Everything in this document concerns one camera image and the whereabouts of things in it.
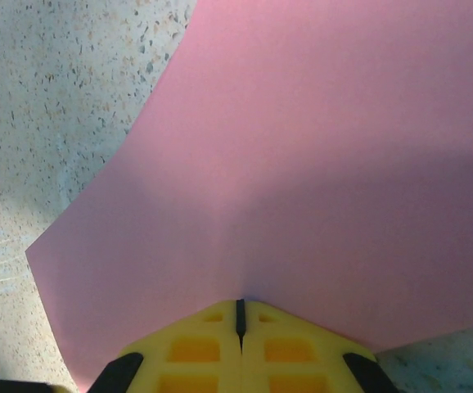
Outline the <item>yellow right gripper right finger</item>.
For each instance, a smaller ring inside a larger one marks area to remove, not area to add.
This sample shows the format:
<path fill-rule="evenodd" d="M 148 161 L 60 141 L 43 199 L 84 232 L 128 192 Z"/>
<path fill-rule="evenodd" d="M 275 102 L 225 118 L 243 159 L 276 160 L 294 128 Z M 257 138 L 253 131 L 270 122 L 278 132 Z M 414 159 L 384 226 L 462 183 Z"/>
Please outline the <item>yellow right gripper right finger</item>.
<path fill-rule="evenodd" d="M 364 346 L 258 301 L 240 301 L 243 392 L 396 392 Z"/>

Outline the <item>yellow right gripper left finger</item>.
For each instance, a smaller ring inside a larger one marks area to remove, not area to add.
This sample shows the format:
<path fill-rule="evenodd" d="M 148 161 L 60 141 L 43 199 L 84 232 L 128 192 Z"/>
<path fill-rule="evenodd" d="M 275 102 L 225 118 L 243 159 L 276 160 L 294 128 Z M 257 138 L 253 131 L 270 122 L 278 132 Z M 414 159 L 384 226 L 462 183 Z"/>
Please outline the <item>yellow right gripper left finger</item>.
<path fill-rule="evenodd" d="M 120 352 L 93 392 L 240 392 L 241 301 L 182 318 Z"/>

